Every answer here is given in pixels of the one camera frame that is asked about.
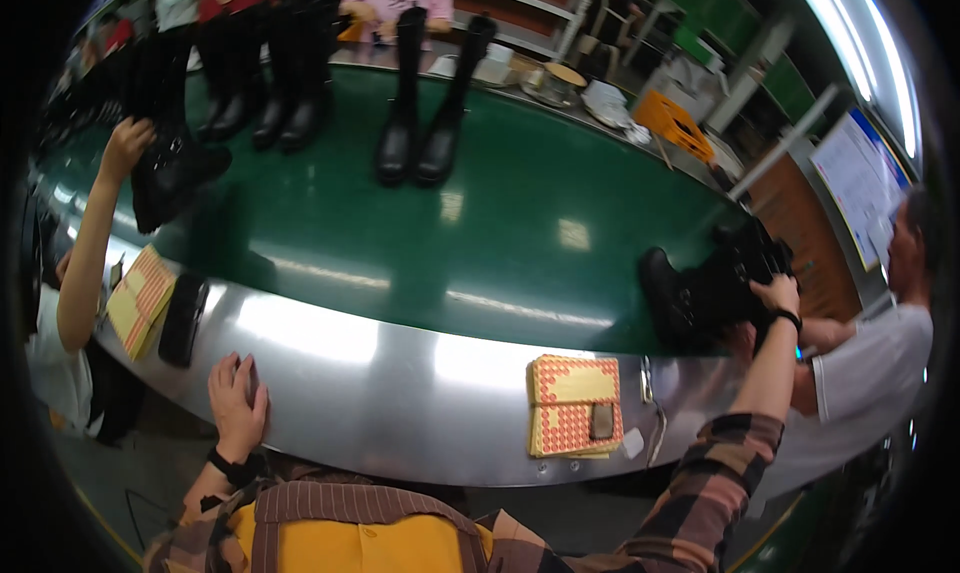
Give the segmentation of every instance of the black wrist strap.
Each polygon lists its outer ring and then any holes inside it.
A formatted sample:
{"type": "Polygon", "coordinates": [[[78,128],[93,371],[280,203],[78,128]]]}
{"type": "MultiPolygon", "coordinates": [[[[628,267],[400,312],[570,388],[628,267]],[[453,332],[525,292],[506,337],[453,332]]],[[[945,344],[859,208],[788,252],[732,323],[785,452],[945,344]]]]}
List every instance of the black wrist strap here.
{"type": "Polygon", "coordinates": [[[210,464],[217,467],[221,473],[226,475],[226,480],[234,487],[245,487],[249,485],[250,482],[256,479],[257,475],[263,471],[266,465],[266,459],[259,454],[249,455],[243,464],[227,462],[227,459],[220,456],[220,453],[217,452],[216,446],[210,448],[210,451],[207,452],[206,455],[210,464]]]}
{"type": "Polygon", "coordinates": [[[793,323],[793,326],[797,328],[797,335],[799,335],[800,331],[804,329],[804,322],[800,320],[799,316],[794,315],[790,311],[786,311],[782,308],[777,308],[774,311],[770,311],[770,322],[773,323],[781,316],[793,323]]]}

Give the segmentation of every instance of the paper stack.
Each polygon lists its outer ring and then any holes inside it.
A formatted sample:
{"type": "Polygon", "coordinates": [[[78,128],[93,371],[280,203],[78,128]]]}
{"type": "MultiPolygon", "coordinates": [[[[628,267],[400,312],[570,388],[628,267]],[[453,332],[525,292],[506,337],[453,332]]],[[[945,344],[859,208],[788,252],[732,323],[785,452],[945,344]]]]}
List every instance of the paper stack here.
{"type": "Polygon", "coordinates": [[[623,441],[617,359],[544,355],[527,368],[533,405],[529,451],[535,457],[609,458],[623,441]],[[611,412],[608,433],[596,434],[594,410],[611,412]]]}
{"type": "Polygon", "coordinates": [[[106,314],[131,360],[142,356],[150,345],[176,280],[160,254],[147,245],[106,302],[106,314]]]}

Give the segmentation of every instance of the brown striped apron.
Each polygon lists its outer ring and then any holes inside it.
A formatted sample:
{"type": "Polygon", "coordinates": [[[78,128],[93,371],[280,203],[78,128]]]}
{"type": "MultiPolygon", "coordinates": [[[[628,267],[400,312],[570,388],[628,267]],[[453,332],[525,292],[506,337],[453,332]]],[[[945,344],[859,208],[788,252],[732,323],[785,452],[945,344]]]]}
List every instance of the brown striped apron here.
{"type": "Polygon", "coordinates": [[[281,524],[314,519],[390,525],[411,514],[441,516],[457,528],[463,573],[481,573],[487,557],[474,521],[429,496],[387,487],[298,480],[264,489],[256,498],[250,573],[278,573],[281,524]]]}

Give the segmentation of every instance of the poster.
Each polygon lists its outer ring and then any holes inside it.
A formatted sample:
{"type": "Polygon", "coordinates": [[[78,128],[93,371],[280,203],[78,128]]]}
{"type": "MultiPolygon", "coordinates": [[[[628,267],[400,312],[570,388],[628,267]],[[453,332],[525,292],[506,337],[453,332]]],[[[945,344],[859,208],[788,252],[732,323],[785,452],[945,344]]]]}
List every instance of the poster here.
{"type": "Polygon", "coordinates": [[[881,261],[877,228],[910,187],[904,168],[858,109],[849,111],[810,156],[846,220],[863,267],[881,261]]]}

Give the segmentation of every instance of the black smartphone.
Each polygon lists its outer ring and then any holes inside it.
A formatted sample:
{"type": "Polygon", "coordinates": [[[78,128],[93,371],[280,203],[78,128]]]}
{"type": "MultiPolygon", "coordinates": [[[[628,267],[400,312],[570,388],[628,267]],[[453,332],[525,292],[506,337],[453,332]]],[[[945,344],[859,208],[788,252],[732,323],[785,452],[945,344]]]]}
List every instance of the black smartphone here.
{"type": "Polygon", "coordinates": [[[182,274],[176,282],[156,350],[164,363],[188,368],[210,286],[207,279],[193,273],[182,274]]]}

